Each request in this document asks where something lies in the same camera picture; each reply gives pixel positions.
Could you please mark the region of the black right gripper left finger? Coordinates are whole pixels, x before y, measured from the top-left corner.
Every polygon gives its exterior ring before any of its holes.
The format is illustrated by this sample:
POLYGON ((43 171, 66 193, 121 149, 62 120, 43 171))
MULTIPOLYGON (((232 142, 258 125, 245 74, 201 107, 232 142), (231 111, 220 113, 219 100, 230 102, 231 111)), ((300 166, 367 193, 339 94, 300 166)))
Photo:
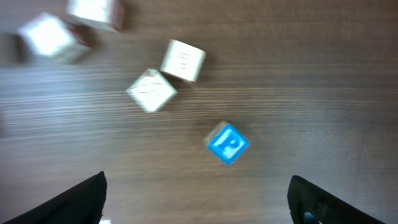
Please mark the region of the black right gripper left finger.
POLYGON ((103 215, 107 180, 103 171, 4 224, 97 224, 103 215))

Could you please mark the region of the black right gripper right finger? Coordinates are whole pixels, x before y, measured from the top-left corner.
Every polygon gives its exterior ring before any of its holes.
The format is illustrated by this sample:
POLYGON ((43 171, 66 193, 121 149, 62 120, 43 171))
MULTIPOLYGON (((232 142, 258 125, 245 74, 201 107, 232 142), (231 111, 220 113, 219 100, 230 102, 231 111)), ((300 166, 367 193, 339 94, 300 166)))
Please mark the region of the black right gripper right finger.
POLYGON ((299 175, 290 180, 287 201, 294 224, 383 224, 299 175))

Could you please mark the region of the plain A wooden block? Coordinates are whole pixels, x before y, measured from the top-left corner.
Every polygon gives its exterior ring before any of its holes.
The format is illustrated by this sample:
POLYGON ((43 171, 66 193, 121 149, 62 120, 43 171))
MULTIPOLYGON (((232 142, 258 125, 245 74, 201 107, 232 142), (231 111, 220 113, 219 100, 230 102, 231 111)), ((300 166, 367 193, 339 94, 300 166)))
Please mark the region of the plain A wooden block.
POLYGON ((146 113, 155 113, 177 94, 177 90, 158 70, 148 68, 126 93, 146 113))

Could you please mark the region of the red M wooden block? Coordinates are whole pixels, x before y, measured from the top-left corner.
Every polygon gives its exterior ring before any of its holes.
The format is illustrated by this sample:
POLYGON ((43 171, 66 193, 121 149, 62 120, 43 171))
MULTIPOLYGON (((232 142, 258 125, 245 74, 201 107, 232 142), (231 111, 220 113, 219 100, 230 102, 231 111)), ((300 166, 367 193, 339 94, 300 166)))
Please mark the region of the red M wooden block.
POLYGON ((160 71, 186 82, 196 82, 205 57, 206 52, 204 50, 171 39, 160 71))

